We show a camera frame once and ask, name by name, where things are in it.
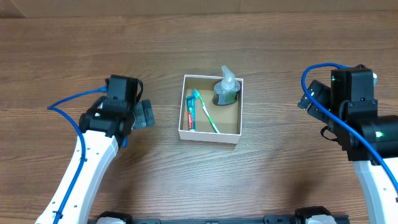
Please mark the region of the blue disposable razor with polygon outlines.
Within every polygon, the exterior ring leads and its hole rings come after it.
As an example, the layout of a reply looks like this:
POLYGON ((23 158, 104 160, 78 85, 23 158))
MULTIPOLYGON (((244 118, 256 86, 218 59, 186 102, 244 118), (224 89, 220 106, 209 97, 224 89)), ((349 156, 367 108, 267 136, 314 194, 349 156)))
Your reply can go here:
POLYGON ((122 147, 123 147, 123 148, 126 148, 126 147, 127 147, 127 140, 128 140, 128 138, 125 137, 125 138, 124 138, 124 141, 123 141, 123 143, 122 143, 122 147))

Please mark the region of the Colgate toothpaste tube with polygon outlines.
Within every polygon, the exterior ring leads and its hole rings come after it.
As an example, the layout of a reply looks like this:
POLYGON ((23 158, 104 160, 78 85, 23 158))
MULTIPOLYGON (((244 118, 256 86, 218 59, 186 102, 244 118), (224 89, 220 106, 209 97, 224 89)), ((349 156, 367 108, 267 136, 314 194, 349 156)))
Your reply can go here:
POLYGON ((196 131, 195 126, 195 97, 187 97, 187 119, 188 119, 188 130, 196 131))

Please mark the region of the green white toothbrush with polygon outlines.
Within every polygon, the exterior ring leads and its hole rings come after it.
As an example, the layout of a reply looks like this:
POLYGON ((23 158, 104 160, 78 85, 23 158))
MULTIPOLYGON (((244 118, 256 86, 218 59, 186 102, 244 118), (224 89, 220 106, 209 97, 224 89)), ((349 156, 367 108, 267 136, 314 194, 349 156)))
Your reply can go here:
POLYGON ((192 95, 193 95, 196 99, 199 99, 199 100, 201 101, 202 110, 203 110, 204 113, 206 114, 206 116, 207 116, 207 118, 208 118, 208 120, 209 120, 209 122, 210 122, 212 128, 214 129, 215 133, 218 133, 218 134, 219 134, 220 131, 218 130, 216 124, 214 123, 212 117, 210 116, 210 114, 209 114, 209 112, 208 112, 208 110, 207 110, 205 101, 204 101, 203 97, 201 96, 200 92, 199 92, 196 88, 194 88, 193 91, 192 91, 192 95))

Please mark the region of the clear soap pump bottle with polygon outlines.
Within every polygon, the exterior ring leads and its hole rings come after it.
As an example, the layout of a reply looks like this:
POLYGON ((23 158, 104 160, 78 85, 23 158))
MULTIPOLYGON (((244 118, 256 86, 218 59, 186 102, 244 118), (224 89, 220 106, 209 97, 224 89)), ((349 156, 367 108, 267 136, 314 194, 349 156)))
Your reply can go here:
POLYGON ((237 101, 241 85, 236 80, 235 74, 226 65, 221 67, 221 71, 223 78, 214 86, 213 104, 227 106, 237 101))

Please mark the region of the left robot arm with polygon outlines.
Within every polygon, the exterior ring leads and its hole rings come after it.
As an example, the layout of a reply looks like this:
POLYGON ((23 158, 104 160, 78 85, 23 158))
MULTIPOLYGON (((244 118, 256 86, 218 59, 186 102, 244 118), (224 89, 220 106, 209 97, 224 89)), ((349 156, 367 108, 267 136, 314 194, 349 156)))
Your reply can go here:
POLYGON ((139 95, 109 93, 98 98, 75 122, 56 105, 77 133, 76 146, 51 202, 37 223, 86 223, 98 187, 119 149, 126 147, 133 129, 154 125, 149 100, 139 95))

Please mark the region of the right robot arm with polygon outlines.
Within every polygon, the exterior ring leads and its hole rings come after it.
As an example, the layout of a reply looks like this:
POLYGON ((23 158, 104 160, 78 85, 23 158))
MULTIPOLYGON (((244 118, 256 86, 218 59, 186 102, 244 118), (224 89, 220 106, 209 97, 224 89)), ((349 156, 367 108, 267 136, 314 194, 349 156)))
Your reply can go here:
POLYGON ((366 206, 368 209, 370 223, 394 223, 397 221, 397 159, 384 160, 375 148, 365 140, 357 131, 342 122, 338 117, 330 113, 319 102, 314 99, 308 91, 305 80, 301 81, 301 86, 305 96, 319 110, 325 113, 327 117, 336 122, 339 127, 347 130, 362 145, 367 148, 371 154, 371 159, 376 161, 372 165, 366 161, 356 161, 353 163, 355 173, 357 174, 364 191, 366 206))

